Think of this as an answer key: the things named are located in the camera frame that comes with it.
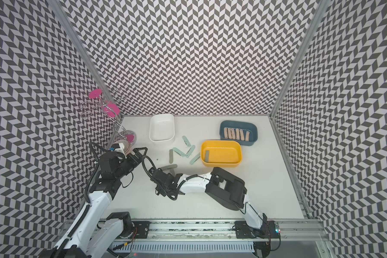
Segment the olive knife horizontal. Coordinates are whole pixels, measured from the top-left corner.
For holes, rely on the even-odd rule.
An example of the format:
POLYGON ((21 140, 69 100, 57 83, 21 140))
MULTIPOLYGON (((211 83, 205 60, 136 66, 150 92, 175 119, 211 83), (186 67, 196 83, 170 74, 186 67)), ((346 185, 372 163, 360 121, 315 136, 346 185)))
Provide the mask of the olive knife horizontal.
POLYGON ((177 164, 170 164, 170 165, 161 167, 160 169, 162 169, 163 171, 166 171, 166 170, 171 170, 171 169, 175 169, 175 168, 177 168, 177 164))

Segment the olive knife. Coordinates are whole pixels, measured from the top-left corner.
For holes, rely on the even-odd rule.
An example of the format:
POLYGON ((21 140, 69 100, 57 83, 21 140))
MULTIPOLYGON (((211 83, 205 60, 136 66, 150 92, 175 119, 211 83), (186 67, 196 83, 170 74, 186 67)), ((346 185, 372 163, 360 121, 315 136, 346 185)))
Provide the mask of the olive knife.
POLYGON ((169 150, 169 163, 172 164, 174 162, 174 152, 172 149, 169 150))
POLYGON ((209 151, 209 150, 206 150, 206 151, 205 151, 205 159, 204 159, 204 161, 205 161, 206 163, 209 162, 209 155, 210 155, 210 151, 209 151))

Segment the white storage box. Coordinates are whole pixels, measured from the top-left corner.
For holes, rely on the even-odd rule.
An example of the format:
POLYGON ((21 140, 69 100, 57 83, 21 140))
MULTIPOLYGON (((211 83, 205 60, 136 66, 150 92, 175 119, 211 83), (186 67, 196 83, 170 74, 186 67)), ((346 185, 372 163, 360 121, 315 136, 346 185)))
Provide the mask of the white storage box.
POLYGON ((172 114, 154 115, 150 119, 149 139, 154 144, 172 143, 175 138, 175 118, 172 114))

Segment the yellow storage box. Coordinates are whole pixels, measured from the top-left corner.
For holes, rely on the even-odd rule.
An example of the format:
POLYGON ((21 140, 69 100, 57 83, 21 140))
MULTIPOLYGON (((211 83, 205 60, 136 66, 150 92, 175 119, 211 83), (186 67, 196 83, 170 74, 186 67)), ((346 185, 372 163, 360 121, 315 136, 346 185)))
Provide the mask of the yellow storage box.
POLYGON ((241 146, 236 141, 207 140, 201 145, 201 160, 206 167, 237 167, 243 160, 241 146), (209 162, 206 163, 205 151, 209 150, 209 162))

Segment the dark teal storage box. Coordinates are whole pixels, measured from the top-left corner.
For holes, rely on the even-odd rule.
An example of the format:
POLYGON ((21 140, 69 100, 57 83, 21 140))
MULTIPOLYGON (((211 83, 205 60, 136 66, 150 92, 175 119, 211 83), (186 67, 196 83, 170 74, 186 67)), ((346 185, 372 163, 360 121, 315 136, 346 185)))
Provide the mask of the dark teal storage box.
POLYGON ((225 120, 222 121, 220 124, 220 129, 219 129, 219 135, 221 140, 231 140, 231 141, 236 141, 242 146, 252 146, 254 143, 258 140, 258 129, 257 127, 248 122, 242 122, 242 121, 234 121, 234 120, 225 120), (234 128, 234 129, 243 129, 244 130, 244 135, 246 130, 250 132, 249 136, 249 141, 241 141, 236 140, 236 139, 229 139, 229 138, 224 138, 224 128, 234 128))

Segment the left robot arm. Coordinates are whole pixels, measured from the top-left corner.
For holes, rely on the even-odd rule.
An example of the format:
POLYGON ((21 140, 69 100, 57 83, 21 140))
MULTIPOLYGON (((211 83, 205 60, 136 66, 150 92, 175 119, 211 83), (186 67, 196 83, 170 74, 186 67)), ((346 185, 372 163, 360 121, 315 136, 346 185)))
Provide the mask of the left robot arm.
POLYGON ((84 205, 73 224, 52 249, 40 253, 41 258, 101 258, 113 241, 132 231, 128 212, 111 214, 105 225, 94 233, 105 210, 121 187, 121 179, 133 172, 147 153, 146 147, 134 148, 127 155, 118 144, 105 149, 90 143, 96 167, 84 190, 84 205))

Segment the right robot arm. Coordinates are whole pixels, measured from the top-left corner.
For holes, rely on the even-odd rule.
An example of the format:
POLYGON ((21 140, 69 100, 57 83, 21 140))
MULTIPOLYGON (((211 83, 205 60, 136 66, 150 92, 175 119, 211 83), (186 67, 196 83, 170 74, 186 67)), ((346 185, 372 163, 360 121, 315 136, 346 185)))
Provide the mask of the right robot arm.
POLYGON ((239 177, 220 167, 214 167, 203 175, 167 174, 146 155, 141 158, 141 164, 146 175, 156 184, 155 193, 158 196, 176 201, 180 195, 205 193, 224 208, 243 215, 249 230, 247 237, 272 237, 267 216, 252 206, 245 181, 239 177))

